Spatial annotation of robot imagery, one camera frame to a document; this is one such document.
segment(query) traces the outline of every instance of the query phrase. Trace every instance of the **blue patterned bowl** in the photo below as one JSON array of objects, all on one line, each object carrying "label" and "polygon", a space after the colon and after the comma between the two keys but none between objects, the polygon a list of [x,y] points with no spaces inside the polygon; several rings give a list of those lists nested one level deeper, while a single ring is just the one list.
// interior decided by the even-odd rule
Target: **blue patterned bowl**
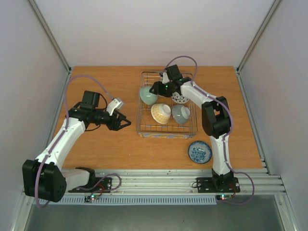
[{"label": "blue patterned bowl", "polygon": [[198,164],[205,164],[212,158],[212,150],[207,143],[195,141],[189,145],[188,156],[192,161]]}]

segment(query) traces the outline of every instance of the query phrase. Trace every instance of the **metal wire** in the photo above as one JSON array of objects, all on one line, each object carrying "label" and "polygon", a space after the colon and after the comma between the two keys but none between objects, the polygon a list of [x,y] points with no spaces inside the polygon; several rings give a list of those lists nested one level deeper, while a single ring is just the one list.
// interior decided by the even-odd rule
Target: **metal wire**
[{"label": "metal wire", "polygon": [[[192,77],[190,73],[182,73],[184,77]],[[141,74],[140,88],[152,86],[156,81],[162,80],[158,71],[146,71]],[[171,98],[158,96],[157,103],[165,103],[172,108],[175,103]],[[141,137],[157,138],[191,138],[197,133],[196,106],[191,101],[183,104],[188,107],[191,115],[189,121],[179,125],[171,116],[167,124],[157,123],[151,115],[151,107],[146,105],[139,97],[136,130]]]}]

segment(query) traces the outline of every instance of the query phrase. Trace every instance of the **wooden tabletop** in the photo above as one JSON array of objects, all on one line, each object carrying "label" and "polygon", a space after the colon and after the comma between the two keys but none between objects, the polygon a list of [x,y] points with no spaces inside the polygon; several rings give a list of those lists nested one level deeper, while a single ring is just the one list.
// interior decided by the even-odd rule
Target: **wooden tabletop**
[{"label": "wooden tabletop", "polygon": [[[68,154],[63,168],[90,167],[94,169],[211,169],[213,159],[203,165],[196,164],[187,154],[193,141],[209,137],[202,129],[201,110],[197,109],[198,133],[192,139],[142,138],[136,132],[139,87],[142,71],[161,71],[159,66],[77,66],[72,76],[87,74],[99,80],[114,97],[125,102],[121,113],[131,126],[120,131],[109,131],[102,125],[95,131],[80,136]],[[180,67],[182,72],[194,72],[194,67]],[[247,116],[241,90],[233,67],[201,66],[195,82],[209,93],[224,96],[234,117],[234,132],[229,138],[230,160],[234,168],[262,168],[254,135]],[[72,81],[67,91],[69,108],[81,101],[85,90],[103,93],[88,78]],[[64,119],[61,110],[56,132]]]}]

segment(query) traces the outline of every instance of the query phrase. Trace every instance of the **white wall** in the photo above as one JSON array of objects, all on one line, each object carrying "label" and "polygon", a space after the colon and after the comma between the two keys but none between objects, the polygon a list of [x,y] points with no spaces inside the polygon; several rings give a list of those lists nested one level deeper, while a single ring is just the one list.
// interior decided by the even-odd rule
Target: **white wall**
[{"label": "white wall", "polygon": [[[71,66],[238,66],[272,0],[36,0]],[[178,64],[193,65],[190,60]]]},{"label": "white wall", "polygon": [[243,70],[274,174],[301,230],[308,230],[308,1],[283,0]]},{"label": "white wall", "polygon": [[66,71],[25,0],[0,3],[0,230],[23,187],[22,165],[44,148]]}]

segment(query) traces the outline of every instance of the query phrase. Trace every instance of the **bowl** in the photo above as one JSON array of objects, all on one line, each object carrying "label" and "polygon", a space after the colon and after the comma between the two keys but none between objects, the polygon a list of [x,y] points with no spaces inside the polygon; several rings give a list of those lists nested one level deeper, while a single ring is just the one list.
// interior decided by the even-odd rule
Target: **bowl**
[{"label": "bowl", "polygon": [[157,123],[166,124],[170,120],[171,109],[167,104],[157,103],[152,106],[151,114]]},{"label": "bowl", "polygon": [[211,147],[203,141],[195,141],[189,145],[189,158],[198,164],[205,164],[212,158]]},{"label": "bowl", "polygon": [[157,102],[158,95],[150,93],[150,86],[140,88],[139,95],[141,100],[147,105],[153,105]]},{"label": "bowl", "polygon": [[184,125],[189,120],[191,114],[187,107],[180,104],[174,105],[171,111],[174,120],[180,125]]},{"label": "bowl", "polygon": [[184,104],[184,103],[187,103],[189,101],[189,99],[187,97],[182,96],[182,95],[178,94],[177,92],[172,93],[171,99],[174,102],[179,103],[179,104]]}]

